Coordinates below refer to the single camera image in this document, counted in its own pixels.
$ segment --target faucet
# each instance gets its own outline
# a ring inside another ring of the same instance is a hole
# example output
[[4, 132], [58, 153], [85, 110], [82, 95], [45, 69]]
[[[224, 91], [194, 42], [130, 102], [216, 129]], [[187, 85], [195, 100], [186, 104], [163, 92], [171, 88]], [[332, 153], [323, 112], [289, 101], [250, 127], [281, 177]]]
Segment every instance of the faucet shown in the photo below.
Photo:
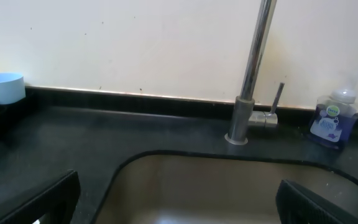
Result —
[[277, 0], [262, 0], [248, 57], [248, 64], [241, 93], [236, 97], [229, 132], [225, 135], [228, 142], [237, 145], [247, 144], [249, 126], [274, 128], [278, 123], [275, 110], [280, 99], [284, 83], [280, 83], [270, 112], [253, 111], [255, 100], [252, 99], [260, 62], [265, 50], [270, 24]]

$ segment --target stainless steel sink basin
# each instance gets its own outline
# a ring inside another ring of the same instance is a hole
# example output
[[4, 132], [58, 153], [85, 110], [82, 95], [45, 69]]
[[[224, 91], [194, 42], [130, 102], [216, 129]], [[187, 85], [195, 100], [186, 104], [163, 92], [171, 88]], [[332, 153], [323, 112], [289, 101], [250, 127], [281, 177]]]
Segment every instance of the stainless steel sink basin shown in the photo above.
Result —
[[184, 156], [125, 166], [96, 224], [280, 223], [275, 195], [293, 180], [358, 218], [358, 186], [316, 167]]

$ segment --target white wall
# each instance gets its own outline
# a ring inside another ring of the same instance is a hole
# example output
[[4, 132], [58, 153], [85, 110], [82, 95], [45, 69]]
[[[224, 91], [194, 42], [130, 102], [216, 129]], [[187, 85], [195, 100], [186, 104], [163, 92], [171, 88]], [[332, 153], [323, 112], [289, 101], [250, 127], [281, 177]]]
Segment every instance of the white wall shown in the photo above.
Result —
[[[259, 5], [0, 0], [0, 72], [33, 86], [233, 102]], [[282, 106], [314, 108], [346, 74], [358, 76], [358, 0], [278, 0], [256, 102], [271, 104], [285, 82]]]

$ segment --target cup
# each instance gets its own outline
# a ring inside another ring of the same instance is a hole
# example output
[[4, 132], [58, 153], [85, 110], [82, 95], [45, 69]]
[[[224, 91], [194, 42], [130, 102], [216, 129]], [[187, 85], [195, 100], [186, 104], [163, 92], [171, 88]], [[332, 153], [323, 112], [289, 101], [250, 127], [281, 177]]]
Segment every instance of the cup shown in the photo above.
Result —
[[19, 73], [0, 73], [0, 105], [25, 98], [24, 79]]

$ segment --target soap bottle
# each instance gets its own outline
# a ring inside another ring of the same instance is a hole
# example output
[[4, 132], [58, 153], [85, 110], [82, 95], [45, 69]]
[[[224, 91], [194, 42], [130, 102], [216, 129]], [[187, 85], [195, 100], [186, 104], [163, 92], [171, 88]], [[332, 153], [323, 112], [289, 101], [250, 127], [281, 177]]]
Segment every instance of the soap bottle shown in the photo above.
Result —
[[352, 87], [320, 96], [310, 121], [308, 137], [326, 147], [344, 149], [358, 119], [356, 93]]

